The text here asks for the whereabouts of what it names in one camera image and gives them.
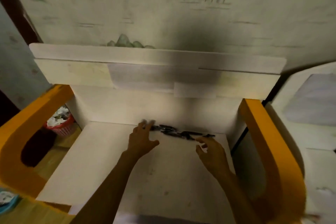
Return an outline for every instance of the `wooden floor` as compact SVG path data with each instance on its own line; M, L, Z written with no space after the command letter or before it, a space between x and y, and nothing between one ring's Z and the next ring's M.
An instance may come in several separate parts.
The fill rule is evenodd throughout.
M57 137L54 147L34 170L41 177L49 179L80 133L81 129L77 126L71 136ZM13 210L0 215L1 224L68 224L72 219L73 216L24 198Z

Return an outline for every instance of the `wall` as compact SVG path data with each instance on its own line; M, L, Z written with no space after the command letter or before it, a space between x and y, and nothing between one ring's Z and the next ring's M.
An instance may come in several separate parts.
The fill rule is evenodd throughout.
M0 4L0 90L23 109L49 87L29 47Z
M336 0L21 0L49 44L126 34L162 49L280 56L286 69L336 59Z

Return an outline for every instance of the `laundry basket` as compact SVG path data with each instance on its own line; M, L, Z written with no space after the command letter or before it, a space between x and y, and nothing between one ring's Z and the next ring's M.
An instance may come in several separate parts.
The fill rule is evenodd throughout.
M45 122L43 126L47 129L52 130L56 134L62 137L65 137L65 136L71 135L76 130L76 127L74 126L74 122L75 122L75 119L70 114L69 118L65 122L61 123L60 125L49 127L47 125L47 122Z

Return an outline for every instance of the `wooden chair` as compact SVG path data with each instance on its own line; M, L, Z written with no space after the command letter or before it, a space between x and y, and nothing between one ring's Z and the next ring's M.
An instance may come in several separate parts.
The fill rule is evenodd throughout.
M30 137L73 97L69 85L55 85L0 128L0 183L32 201L46 180L20 160ZM267 176L264 194L253 201L267 223L299 222L305 209L305 184L295 158L259 100L243 99L239 107ZM68 212L69 205L50 204Z

